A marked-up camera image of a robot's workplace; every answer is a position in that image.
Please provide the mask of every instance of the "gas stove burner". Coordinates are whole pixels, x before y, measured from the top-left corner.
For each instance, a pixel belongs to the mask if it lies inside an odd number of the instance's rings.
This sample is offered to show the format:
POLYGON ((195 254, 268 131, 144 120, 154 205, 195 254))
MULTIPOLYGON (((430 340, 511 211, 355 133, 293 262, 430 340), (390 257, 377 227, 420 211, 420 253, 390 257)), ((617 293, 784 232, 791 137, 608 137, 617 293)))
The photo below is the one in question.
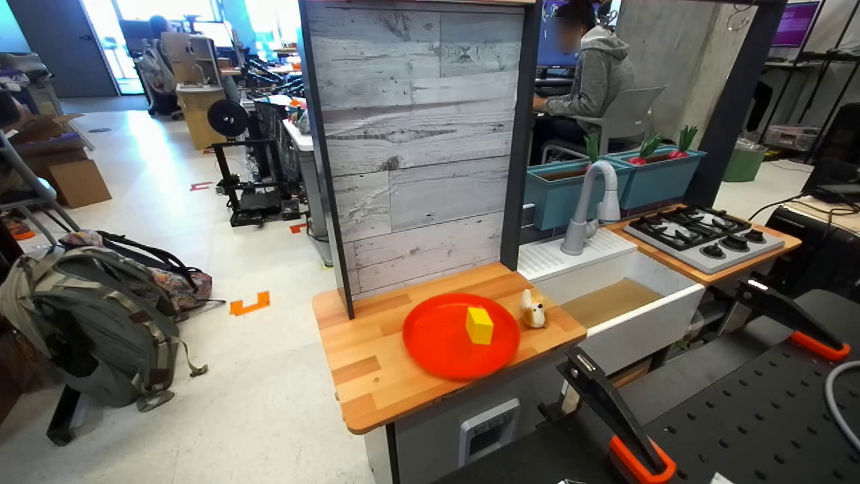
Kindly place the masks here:
POLYGON ((707 207, 645 215, 625 232, 707 273, 781 246, 781 240, 750 227, 746 221, 707 207))

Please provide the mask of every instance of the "concrete floor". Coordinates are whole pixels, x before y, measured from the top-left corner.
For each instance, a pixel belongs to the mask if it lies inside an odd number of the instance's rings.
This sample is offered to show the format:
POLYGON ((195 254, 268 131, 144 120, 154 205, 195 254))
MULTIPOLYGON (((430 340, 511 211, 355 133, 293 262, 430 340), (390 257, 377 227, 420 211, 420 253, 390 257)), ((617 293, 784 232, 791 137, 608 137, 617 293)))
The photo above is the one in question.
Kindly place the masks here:
MULTIPOLYGON (((363 440, 340 425, 315 328, 312 296, 332 288, 332 271, 312 242, 291 223, 230 227, 214 184, 191 190, 217 171, 213 156, 191 151, 183 120, 127 109, 89 112, 78 127, 113 201, 72 210, 76 221, 170 246, 214 273, 217 297, 271 291, 271 307, 189 320, 183 336, 209 374, 189 378, 179 361, 175 401, 150 413, 84 402, 78 439, 64 448, 43 436, 58 386, 23 396, 0 426, 0 480, 370 480, 363 440)), ((807 175, 804 164, 772 160, 756 182, 726 182, 718 207, 746 217, 799 194, 807 175)))

